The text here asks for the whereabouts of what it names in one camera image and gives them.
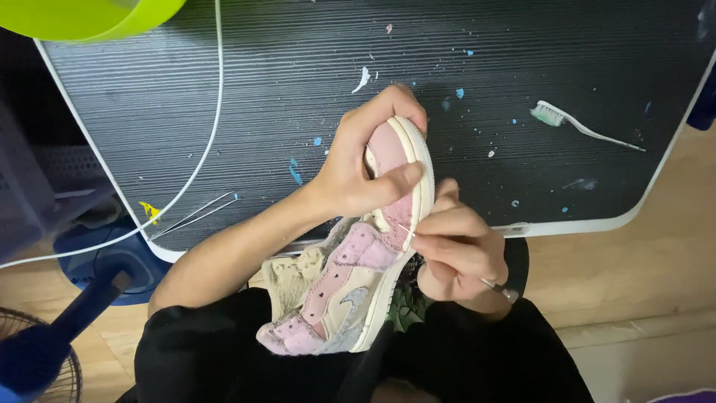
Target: pink sneaker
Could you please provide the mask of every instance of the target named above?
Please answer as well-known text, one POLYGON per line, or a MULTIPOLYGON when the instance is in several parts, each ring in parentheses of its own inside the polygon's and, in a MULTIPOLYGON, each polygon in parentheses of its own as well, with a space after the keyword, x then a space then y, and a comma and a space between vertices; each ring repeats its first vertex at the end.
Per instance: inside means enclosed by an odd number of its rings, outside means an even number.
POLYGON ((375 176, 413 161, 421 161, 425 173, 412 193, 360 219, 342 219, 325 241, 300 256, 264 262, 264 277, 274 284, 281 284, 282 275, 314 273, 297 301, 297 290, 284 293, 293 300, 269 291, 273 322, 263 325, 256 339, 275 354, 365 351, 385 322, 395 282, 415 254, 410 235, 398 224, 414 231, 430 213, 435 180, 425 139, 405 118, 390 118, 375 130, 365 160, 375 176))

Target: white desk edge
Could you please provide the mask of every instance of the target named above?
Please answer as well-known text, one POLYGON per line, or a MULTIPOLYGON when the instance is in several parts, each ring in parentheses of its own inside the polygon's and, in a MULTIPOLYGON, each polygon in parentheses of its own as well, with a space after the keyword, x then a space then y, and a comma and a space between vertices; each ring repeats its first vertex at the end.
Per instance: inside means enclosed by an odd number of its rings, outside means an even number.
MULTIPOLYGON (((77 109, 75 109, 74 105, 72 104, 72 100, 69 98, 69 95, 67 94, 67 91, 64 89, 64 86, 62 84, 62 81, 59 79, 59 75, 57 74, 57 71, 54 69, 54 65, 52 64, 52 61, 49 58, 49 55, 45 51, 44 45, 42 44, 42 41, 39 41, 38 39, 35 39, 35 45, 37 46, 37 49, 40 52, 40 55, 42 56, 42 59, 45 61, 45 64, 47 65, 47 68, 50 71, 50 74, 52 75, 52 78, 54 79, 55 83, 57 84, 57 87, 62 92, 62 96, 64 97, 65 102, 67 103, 67 106, 69 107, 70 111, 72 112, 72 115, 74 116, 74 119, 77 121, 77 125, 82 129, 82 132, 84 133, 85 138, 87 138, 87 142, 89 143, 89 146, 92 147, 92 150, 97 154, 97 159, 102 164, 102 168, 105 169, 105 172, 107 172, 107 176, 109 177, 110 181, 112 182, 112 185, 114 185, 115 189, 117 190, 117 195, 119 195, 122 202, 127 207, 127 210, 132 216, 132 219, 136 223, 136 225, 139 227, 142 222, 140 222, 137 215, 134 213, 134 210, 130 206, 129 201, 125 197, 125 195, 122 193, 122 190, 120 189, 119 184, 117 183, 116 179, 112 175, 112 172, 110 171, 109 167, 107 166, 107 163, 102 158, 102 154, 100 153, 100 150, 97 148, 97 144, 92 140, 92 137, 90 136, 89 131, 87 131, 87 128, 84 126, 84 123, 82 122, 82 119, 79 116, 79 113, 77 112, 77 109)), ((676 133, 674 134, 674 137, 672 138, 671 142, 669 143, 669 146, 667 147, 666 152, 664 153, 664 157, 659 162, 659 165, 657 167, 657 170, 654 172, 654 175, 652 177, 652 180, 649 181, 649 185, 647 186, 646 191, 642 195, 642 198, 639 200, 639 202, 628 212, 613 218, 606 218, 606 219, 590 219, 590 220, 581 220, 581 221, 560 221, 560 222, 538 222, 538 223, 531 223, 531 222, 519 222, 515 224, 505 225, 501 227, 493 227, 493 229, 502 232, 505 237, 536 237, 539 235, 556 235, 556 234, 571 234, 575 232, 597 232, 597 231, 609 231, 610 229, 616 229, 619 228, 626 223, 630 222, 639 212, 639 210, 642 208, 642 205, 644 204, 644 200, 646 200, 647 195, 652 190, 652 186, 654 186, 654 182, 657 180, 657 177, 659 176, 659 172, 661 172, 662 167, 664 166, 664 163, 666 162, 667 158, 669 157, 669 154, 671 153, 672 148, 674 147, 674 144, 676 143, 676 140, 679 138, 679 134, 684 128, 684 125, 686 125, 686 119, 688 118, 689 114, 691 113, 691 109, 693 109, 694 104, 696 103, 696 99, 698 98, 699 94, 701 93, 701 89, 704 87, 704 84, 706 83, 706 79, 709 77, 709 74, 711 72, 711 69, 714 66, 714 62, 716 61, 716 50, 714 54, 711 55, 711 60, 709 61, 709 65, 706 69, 706 72, 704 73, 703 77, 701 78, 701 82, 699 83, 699 86, 696 90, 696 93, 691 99, 691 103, 689 104, 689 107, 684 114, 683 119, 681 120, 681 123, 679 124, 679 127, 676 130, 676 133)), ((142 236, 145 240, 148 239, 146 232, 141 231, 142 236)), ((162 260, 165 260, 167 262, 176 262, 181 255, 183 255, 185 252, 179 252, 174 250, 165 249, 154 242, 148 242, 149 248, 154 252, 157 257, 159 257, 162 260)), ((308 245, 310 242, 301 242, 301 245, 305 246, 308 245)))

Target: shoe sole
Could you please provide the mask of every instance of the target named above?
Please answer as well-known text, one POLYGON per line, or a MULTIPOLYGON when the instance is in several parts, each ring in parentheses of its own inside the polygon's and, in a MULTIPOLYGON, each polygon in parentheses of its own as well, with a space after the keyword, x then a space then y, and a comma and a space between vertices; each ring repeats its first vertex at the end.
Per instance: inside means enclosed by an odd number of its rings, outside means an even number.
MULTIPOLYGON (((388 123, 400 137, 400 142, 405 150, 408 163, 420 161, 425 170, 425 174, 422 179, 420 179, 420 183, 412 191, 412 216, 419 217, 417 222, 420 222, 420 220, 424 219, 430 213, 432 205, 435 202, 435 176, 432 172, 430 153, 427 150, 427 145, 425 144, 425 139, 423 139, 422 134, 410 120, 395 116, 390 118, 388 123)), ((415 226, 411 225, 410 230, 415 231, 415 226)), ((398 277, 407 261, 415 254, 415 251, 409 246, 410 238, 411 237, 408 236, 403 245, 404 252, 402 255, 390 269, 386 270, 380 279, 376 293, 373 295, 370 307, 368 308, 363 330, 358 338, 358 342, 349 350, 350 352, 359 353, 360 351, 369 349, 378 335, 380 328, 383 326, 383 323, 385 323, 385 319, 390 311, 390 303, 393 299, 393 292, 395 291, 395 284, 398 281, 398 277)))

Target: black desk mat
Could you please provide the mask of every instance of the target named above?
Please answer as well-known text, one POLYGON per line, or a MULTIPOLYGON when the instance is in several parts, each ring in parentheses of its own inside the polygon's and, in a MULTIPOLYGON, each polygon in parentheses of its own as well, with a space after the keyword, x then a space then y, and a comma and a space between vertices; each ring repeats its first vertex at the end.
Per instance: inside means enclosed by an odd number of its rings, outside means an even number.
MULTIPOLYGON (((394 82, 427 109, 436 179, 455 177, 490 225, 619 216, 642 197, 707 69, 715 3, 225 0, 216 143, 148 232, 227 191, 240 200, 156 242, 185 250, 263 211, 297 188, 292 158, 310 180, 342 114, 394 82), (363 67, 371 80, 351 94, 363 67), (548 126, 530 116, 538 100, 647 152, 548 126)), ((46 47, 137 215, 139 202, 165 206, 211 132, 213 1, 190 0, 139 37, 46 47)))

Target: white cable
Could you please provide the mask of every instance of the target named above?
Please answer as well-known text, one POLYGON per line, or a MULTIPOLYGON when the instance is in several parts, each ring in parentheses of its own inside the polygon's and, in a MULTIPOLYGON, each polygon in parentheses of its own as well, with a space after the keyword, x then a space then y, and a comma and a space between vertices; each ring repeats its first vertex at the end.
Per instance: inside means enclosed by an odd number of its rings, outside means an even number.
MULTIPOLYGON (((78 255, 80 253, 85 252, 91 252, 93 250, 98 250, 100 248, 103 248, 105 246, 110 246, 112 244, 115 244, 119 241, 126 240, 128 237, 133 236, 134 234, 138 233, 142 229, 146 228, 151 224, 152 222, 156 221, 160 217, 164 215, 169 209, 179 201, 179 198, 184 195, 186 192, 186 189, 189 189, 189 186, 192 182, 194 182, 194 178, 199 174, 199 170, 201 170, 201 166, 204 165, 204 161, 206 161, 206 157, 209 155, 209 151, 211 150, 211 146, 214 144, 214 138, 216 137, 216 130, 219 126, 219 116, 221 115, 221 102, 223 100, 223 38, 221 34, 221 0, 214 0, 214 9, 216 14, 216 41, 218 45, 218 54, 219 54, 219 94, 218 94, 218 100, 216 102, 216 116, 214 117, 214 126, 211 129, 211 137, 209 137, 209 143, 206 145, 206 150, 204 150, 204 154, 201 156, 201 160, 199 160, 199 164, 196 166, 196 169, 194 170, 194 173, 191 174, 189 177, 189 180, 186 182, 184 187, 179 191, 179 193, 174 196, 174 200, 170 201, 169 204, 167 204, 166 207, 164 207, 159 214, 154 216, 151 220, 144 223, 141 227, 135 229, 134 231, 128 232, 127 234, 124 234, 121 237, 115 238, 111 241, 107 241, 105 243, 95 245, 92 247, 86 247, 84 249, 80 250, 73 250, 72 252, 64 252, 64 253, 57 253, 55 255, 47 255, 47 256, 38 256, 38 257, 30 257, 28 259, 22 259, 22 260, 15 260, 14 262, 8 262, 3 265, 0 265, 0 269, 3 269, 5 267, 20 265, 22 263, 28 263, 28 262, 36 262, 38 260, 46 260, 46 259, 57 259, 58 257, 65 257, 65 256, 72 256, 72 255, 78 255)), ((60 92, 62 92, 62 96, 67 99, 69 98, 67 91, 64 89, 63 86, 59 86, 60 92)))

